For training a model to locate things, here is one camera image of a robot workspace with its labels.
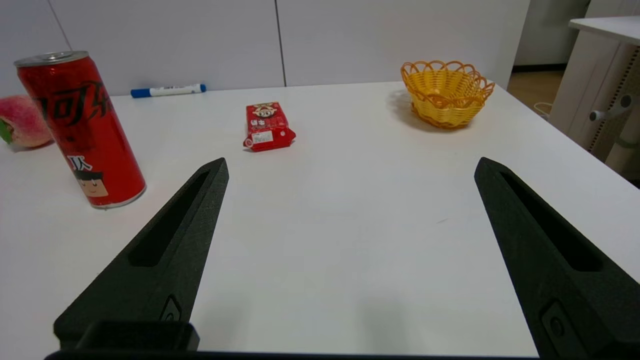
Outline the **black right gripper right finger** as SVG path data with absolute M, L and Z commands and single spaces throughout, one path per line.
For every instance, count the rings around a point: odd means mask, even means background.
M 507 166 L 474 180 L 538 356 L 637 360 L 639 283 Z

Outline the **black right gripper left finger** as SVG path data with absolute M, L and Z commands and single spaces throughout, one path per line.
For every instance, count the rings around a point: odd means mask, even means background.
M 99 321 L 190 321 L 228 181 L 224 158 L 188 178 L 57 317 L 62 349 Z

